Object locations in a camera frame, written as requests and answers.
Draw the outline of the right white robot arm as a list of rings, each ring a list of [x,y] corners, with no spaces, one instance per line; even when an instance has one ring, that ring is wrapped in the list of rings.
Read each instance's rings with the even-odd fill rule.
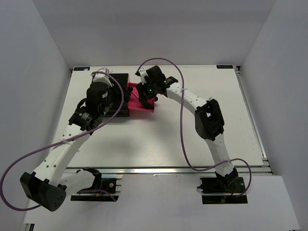
[[[235,186],[238,173],[224,142],[225,122],[218,101],[200,98],[174,77],[166,77],[157,65],[147,70],[140,67],[136,75],[141,78],[136,86],[139,102],[145,108],[153,109],[149,101],[161,94],[178,102],[181,109],[186,108],[194,115],[195,130],[207,143],[215,163],[218,188],[223,192],[230,191]]]

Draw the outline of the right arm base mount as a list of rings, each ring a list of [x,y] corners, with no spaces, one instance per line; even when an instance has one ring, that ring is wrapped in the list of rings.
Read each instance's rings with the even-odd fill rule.
[[[229,188],[219,182],[217,178],[200,178],[197,191],[202,195],[204,205],[237,205],[247,204],[247,196],[244,193],[245,184],[239,177]]]

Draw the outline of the black drawer cabinet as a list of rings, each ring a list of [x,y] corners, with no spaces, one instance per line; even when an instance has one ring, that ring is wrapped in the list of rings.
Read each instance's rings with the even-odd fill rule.
[[[131,92],[128,90],[128,84],[129,84],[129,74],[128,73],[115,73],[110,74],[122,87],[123,93],[124,93],[124,102],[121,107],[121,110],[118,112],[116,117],[129,117],[130,116],[130,110],[128,109],[128,102],[130,100]],[[110,108],[110,110],[106,113],[105,117],[111,117],[119,108],[119,105],[121,103],[122,94],[118,87],[118,85],[113,81],[110,80],[111,83],[114,84],[115,88],[115,101],[113,106]]]

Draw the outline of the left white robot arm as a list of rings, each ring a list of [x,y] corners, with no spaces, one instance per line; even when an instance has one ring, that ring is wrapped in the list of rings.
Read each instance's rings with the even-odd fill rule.
[[[21,185],[29,199],[53,212],[67,196],[102,189],[102,175],[94,168],[85,167],[69,177],[63,177],[63,173],[93,130],[103,123],[103,117],[112,106],[119,103],[121,108],[128,103],[132,91],[132,87],[115,82],[111,85],[102,82],[90,84],[86,98],[78,103],[59,144],[31,174],[25,172],[21,176]]]

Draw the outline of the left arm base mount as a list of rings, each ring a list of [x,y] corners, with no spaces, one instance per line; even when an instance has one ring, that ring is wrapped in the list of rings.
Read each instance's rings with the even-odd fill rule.
[[[97,169],[86,167],[82,170],[94,176],[94,182],[88,188],[71,195],[71,201],[80,202],[116,202],[121,192],[122,179],[103,176]]]

